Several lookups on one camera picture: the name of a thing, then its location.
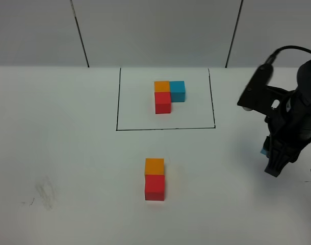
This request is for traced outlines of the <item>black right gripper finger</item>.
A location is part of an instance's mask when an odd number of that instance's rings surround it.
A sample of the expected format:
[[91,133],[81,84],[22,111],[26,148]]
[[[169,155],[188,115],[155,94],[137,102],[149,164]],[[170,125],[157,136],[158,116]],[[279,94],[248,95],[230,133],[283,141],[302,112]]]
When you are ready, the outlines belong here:
[[265,139],[265,142],[263,144],[263,148],[269,153],[269,148],[270,148],[270,137],[267,136]]
[[269,162],[265,168],[265,172],[278,177],[282,169],[289,163],[290,157],[278,150],[271,150],[269,153]]

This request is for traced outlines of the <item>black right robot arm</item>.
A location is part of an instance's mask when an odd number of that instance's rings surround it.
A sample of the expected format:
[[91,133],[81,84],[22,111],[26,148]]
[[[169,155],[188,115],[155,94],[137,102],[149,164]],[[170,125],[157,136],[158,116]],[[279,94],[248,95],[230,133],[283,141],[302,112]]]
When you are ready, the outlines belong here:
[[279,104],[273,117],[267,117],[269,136],[264,150],[269,158],[265,172],[278,177],[290,162],[311,143],[311,60],[297,71],[298,87]]

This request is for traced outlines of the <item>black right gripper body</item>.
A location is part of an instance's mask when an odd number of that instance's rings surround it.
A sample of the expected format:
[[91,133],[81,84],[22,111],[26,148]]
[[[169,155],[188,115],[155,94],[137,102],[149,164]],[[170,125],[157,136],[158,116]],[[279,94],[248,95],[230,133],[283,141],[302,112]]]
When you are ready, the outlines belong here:
[[311,102],[299,89],[290,91],[273,118],[266,118],[270,132],[266,148],[269,162],[287,157],[295,162],[301,151],[311,143]]

